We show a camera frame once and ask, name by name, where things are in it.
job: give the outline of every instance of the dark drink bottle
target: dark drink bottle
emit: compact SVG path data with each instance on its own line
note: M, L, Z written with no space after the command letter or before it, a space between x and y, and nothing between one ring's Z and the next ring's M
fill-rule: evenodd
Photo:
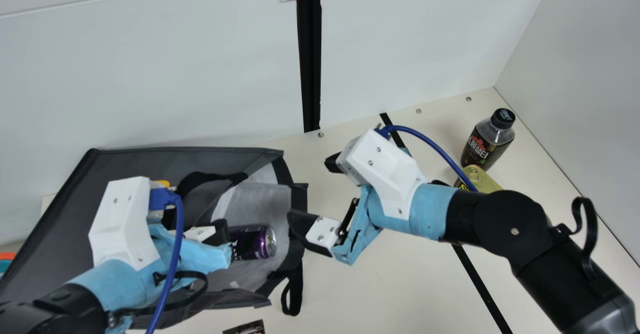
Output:
M505 153L516 133L512 126L516 115L509 109L498 109L491 117L480 121L466 141L460 163L478 165L485 171Z

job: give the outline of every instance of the bottle label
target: bottle label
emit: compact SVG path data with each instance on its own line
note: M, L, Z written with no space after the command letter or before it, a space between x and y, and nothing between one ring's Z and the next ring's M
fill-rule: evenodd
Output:
M487 170L503 155L503 152L510 143L511 142L494 145L487 142L487 140L478 133L478 129L474 127L469 139L466 141L460 161L464 167L467 165L478 165Z

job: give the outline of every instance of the orange object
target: orange object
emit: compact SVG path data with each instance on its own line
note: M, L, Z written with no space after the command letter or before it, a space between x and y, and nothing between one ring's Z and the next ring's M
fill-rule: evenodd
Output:
M14 252L0 252L0 260L13 260L16 258Z
M169 186L171 186L171 184L166 180L156 180L156 183L164 185L165 188L169 188Z

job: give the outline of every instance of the purple soda can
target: purple soda can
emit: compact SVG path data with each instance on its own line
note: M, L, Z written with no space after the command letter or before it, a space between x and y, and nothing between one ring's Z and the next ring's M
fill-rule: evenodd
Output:
M265 225L229 227L236 260L268 259L276 253L274 230Z

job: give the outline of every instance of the black bottle cap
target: black bottle cap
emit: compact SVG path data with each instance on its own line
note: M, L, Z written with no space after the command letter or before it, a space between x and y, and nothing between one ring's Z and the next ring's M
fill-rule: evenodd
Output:
M516 115L509 109L498 109L491 116L491 123L498 129L509 129L515 121Z

